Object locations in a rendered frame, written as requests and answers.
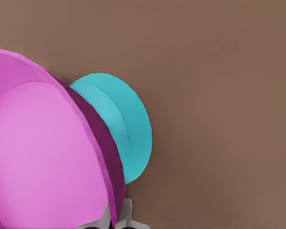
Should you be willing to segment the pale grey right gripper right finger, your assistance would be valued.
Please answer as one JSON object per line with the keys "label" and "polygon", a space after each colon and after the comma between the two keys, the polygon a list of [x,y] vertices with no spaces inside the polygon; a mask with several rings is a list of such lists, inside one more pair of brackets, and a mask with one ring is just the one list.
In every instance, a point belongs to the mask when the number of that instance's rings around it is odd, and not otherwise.
{"label": "pale grey right gripper right finger", "polygon": [[126,198],[120,213],[119,221],[114,226],[115,229],[148,229],[146,224],[134,221],[132,218],[132,200]]}

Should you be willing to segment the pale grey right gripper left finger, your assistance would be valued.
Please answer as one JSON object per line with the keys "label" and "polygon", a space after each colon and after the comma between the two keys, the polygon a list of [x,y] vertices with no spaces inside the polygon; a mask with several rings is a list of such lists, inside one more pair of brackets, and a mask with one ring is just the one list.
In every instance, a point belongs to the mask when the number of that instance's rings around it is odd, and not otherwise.
{"label": "pale grey right gripper left finger", "polygon": [[111,223],[111,214],[110,214],[109,204],[107,203],[106,208],[100,219],[80,225],[76,229],[109,229],[110,223]]}

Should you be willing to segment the pink plate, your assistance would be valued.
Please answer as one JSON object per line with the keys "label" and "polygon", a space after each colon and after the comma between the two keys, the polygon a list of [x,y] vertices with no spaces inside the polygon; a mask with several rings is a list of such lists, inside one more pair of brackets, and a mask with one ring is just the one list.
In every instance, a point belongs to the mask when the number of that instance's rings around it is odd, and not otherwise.
{"label": "pink plate", "polygon": [[20,54],[0,50],[0,229],[118,222],[125,182],[96,110]]}

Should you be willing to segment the blue plate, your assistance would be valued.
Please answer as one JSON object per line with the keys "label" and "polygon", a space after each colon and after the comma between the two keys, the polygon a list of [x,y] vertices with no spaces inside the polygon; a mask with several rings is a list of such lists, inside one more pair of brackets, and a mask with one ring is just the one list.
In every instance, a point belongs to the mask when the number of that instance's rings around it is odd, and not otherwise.
{"label": "blue plate", "polygon": [[126,82],[108,73],[91,73],[70,87],[106,123],[118,148],[125,183],[135,181],[148,164],[153,144],[149,115],[138,94]]}

